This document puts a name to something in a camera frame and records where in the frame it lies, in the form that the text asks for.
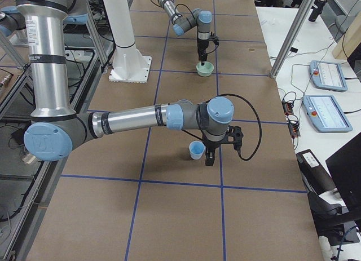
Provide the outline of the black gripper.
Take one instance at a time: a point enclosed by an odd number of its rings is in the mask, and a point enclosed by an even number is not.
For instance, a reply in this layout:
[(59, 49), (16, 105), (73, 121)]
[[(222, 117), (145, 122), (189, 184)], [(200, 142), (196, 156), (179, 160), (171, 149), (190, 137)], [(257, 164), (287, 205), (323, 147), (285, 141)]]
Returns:
[(213, 135), (209, 132), (202, 133), (202, 142), (205, 145), (205, 165), (213, 166), (215, 161), (215, 150), (221, 146), (225, 134)]
[(208, 39), (200, 39), (197, 38), (197, 52), (199, 56), (199, 60), (201, 65), (204, 65), (207, 61), (207, 52), (206, 49), (209, 47), (209, 40)]

